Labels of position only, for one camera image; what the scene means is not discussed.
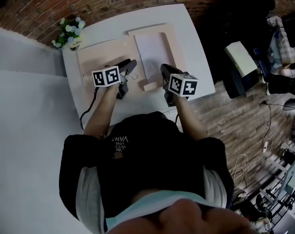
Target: small flower pot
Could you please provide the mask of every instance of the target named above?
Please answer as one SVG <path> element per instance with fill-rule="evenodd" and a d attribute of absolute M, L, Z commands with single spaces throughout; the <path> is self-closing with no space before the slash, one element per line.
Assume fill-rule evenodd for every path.
<path fill-rule="evenodd" d="M 83 31 L 81 32 L 81 35 L 79 37 L 75 38 L 73 42 L 67 43 L 67 45 L 70 47 L 72 51 L 76 51 L 79 48 L 82 41 L 83 41 Z"/>

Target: black t-shirt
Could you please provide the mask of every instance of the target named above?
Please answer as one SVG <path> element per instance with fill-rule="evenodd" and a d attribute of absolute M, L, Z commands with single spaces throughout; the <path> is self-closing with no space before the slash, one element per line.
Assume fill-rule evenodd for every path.
<path fill-rule="evenodd" d="M 211 137 L 194 141 L 159 112 L 137 115 L 117 124 L 105 140 L 69 136 L 64 144 L 59 191 L 64 205 L 77 218 L 80 171 L 97 166 L 105 217 L 114 217 L 144 189 L 186 191 L 205 198 L 203 165 L 220 176 L 229 206 L 233 181 L 222 141 Z"/>

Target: plaid shirt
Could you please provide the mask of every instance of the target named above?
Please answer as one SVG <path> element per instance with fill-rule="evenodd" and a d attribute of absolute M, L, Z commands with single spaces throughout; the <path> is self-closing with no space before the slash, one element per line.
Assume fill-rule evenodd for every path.
<path fill-rule="evenodd" d="M 295 48 L 292 48 L 288 42 L 286 31 L 282 23 L 282 19 L 274 16 L 267 19 L 271 26 L 279 27 L 279 34 L 277 38 L 282 64 L 295 63 Z"/>

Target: brick wall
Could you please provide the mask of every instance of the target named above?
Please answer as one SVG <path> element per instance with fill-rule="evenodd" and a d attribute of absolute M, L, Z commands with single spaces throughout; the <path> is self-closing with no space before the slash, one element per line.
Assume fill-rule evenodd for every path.
<path fill-rule="evenodd" d="M 184 3 L 193 21 L 217 0 L 8 0 L 0 9 L 0 27 L 47 45 L 59 35 L 61 18 L 80 16 L 86 25 L 140 8 Z M 295 0 L 275 0 L 278 16 L 295 11 Z"/>

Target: black chair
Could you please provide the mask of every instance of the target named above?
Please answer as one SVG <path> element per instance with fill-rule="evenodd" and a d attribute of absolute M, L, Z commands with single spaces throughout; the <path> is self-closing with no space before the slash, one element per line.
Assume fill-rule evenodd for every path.
<path fill-rule="evenodd" d="M 240 41 L 254 60 L 261 58 L 270 69 L 266 56 L 272 28 L 266 17 L 274 8 L 274 0 L 222 0 L 201 18 L 197 32 L 214 83 L 223 80 L 230 98 L 244 95 L 258 83 L 258 75 L 252 71 L 242 78 L 224 48 Z"/>

